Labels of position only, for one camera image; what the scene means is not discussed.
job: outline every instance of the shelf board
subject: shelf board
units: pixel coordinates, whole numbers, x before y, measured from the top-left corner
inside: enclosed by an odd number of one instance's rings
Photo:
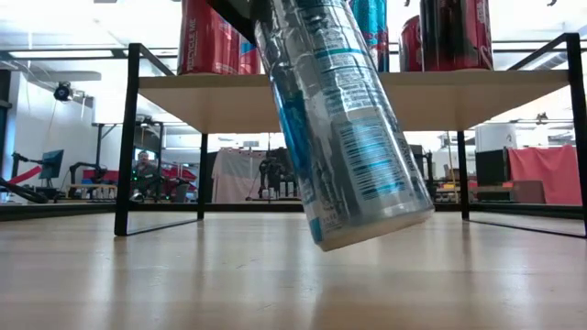
[[[568,84],[567,71],[382,73],[404,131],[464,130]],[[140,78],[139,93],[202,133],[280,132],[265,75]]]

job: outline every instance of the wall-mounted camera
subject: wall-mounted camera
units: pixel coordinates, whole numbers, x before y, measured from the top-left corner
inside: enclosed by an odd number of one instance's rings
[[[71,101],[73,97],[72,84],[70,82],[60,82],[59,86],[55,89],[55,93],[53,93],[53,97],[57,101]]]

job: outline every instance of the blue can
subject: blue can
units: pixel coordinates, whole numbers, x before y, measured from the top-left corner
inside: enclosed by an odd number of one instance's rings
[[[345,0],[254,0],[255,39],[306,216],[324,250],[433,208]]]
[[[377,70],[388,72],[387,0],[349,0],[349,6]]]

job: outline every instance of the shelf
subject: shelf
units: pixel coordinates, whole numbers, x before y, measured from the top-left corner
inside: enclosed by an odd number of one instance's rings
[[[568,84],[567,71],[380,75],[404,131],[464,130]],[[139,93],[202,133],[280,132],[265,75],[140,78]]]

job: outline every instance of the red can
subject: red can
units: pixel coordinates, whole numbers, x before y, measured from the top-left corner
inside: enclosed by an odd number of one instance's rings
[[[205,0],[182,0],[177,74],[237,74],[239,33]]]
[[[238,74],[260,74],[259,50],[242,36],[240,36]]]
[[[408,19],[400,35],[400,72],[422,71],[420,16]]]
[[[488,0],[420,2],[425,71],[493,69]]]

